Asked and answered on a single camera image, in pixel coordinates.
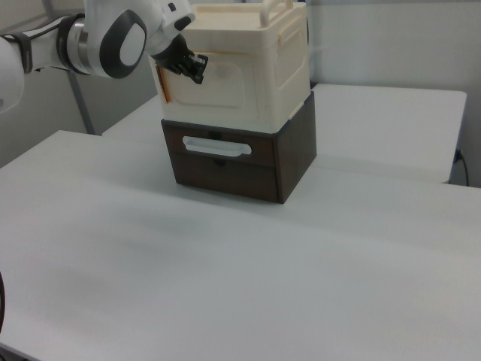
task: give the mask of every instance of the white wall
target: white wall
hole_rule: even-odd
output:
[[[460,145],[481,187],[481,2],[317,5],[310,15],[314,80],[468,94]]]
[[[0,29],[10,29],[25,20],[18,30],[32,29],[46,17],[40,1],[2,0]],[[0,167],[17,158],[58,130],[85,132],[83,121],[64,71],[45,69],[26,77],[22,100],[0,115]]]

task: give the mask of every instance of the crate handle slot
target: crate handle slot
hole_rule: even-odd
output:
[[[277,4],[280,4],[283,1],[286,4],[286,10],[290,10],[294,7],[293,0],[264,0],[262,2],[261,13],[259,14],[262,28],[267,28],[269,26],[269,13]]]
[[[253,152],[248,144],[233,143],[231,141],[216,141],[214,139],[183,137],[182,142],[187,150],[193,152],[215,154],[217,156],[236,157]]]

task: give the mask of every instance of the cream plastic crate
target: cream plastic crate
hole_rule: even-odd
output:
[[[294,116],[310,94],[307,13],[277,2],[194,7],[182,34],[209,62],[202,85],[164,71],[166,120],[275,133]]]

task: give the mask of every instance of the black cable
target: black cable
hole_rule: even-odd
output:
[[[36,38],[40,38],[42,35],[45,35],[47,34],[48,32],[51,32],[55,29],[58,29],[59,28],[59,24],[56,24],[54,26],[52,26],[51,28],[48,28],[48,29],[45,29],[44,31],[42,32],[39,32],[38,34],[35,34],[35,35],[32,35],[32,36],[29,36],[29,39],[30,40],[33,40],[33,39],[36,39]],[[12,38],[6,38],[7,36],[9,36],[9,34],[4,34],[4,35],[0,35],[3,39],[5,39],[6,41],[8,41],[9,43],[14,43],[15,42],[15,39],[12,39]]]
[[[3,284],[2,273],[0,272],[0,333],[2,332],[4,316],[5,316],[5,286]]]
[[[464,158],[462,152],[459,154],[459,159],[462,160],[464,165],[464,174],[466,174],[466,187],[469,187],[469,176],[467,175],[467,164],[466,164],[466,159]]]

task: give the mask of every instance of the plastic crate handle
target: plastic crate handle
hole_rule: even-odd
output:
[[[262,28],[267,28],[269,26],[269,13],[277,4],[280,4],[283,1],[286,4],[286,10],[290,10],[294,7],[293,0],[264,0],[262,2],[261,13],[259,14]]]

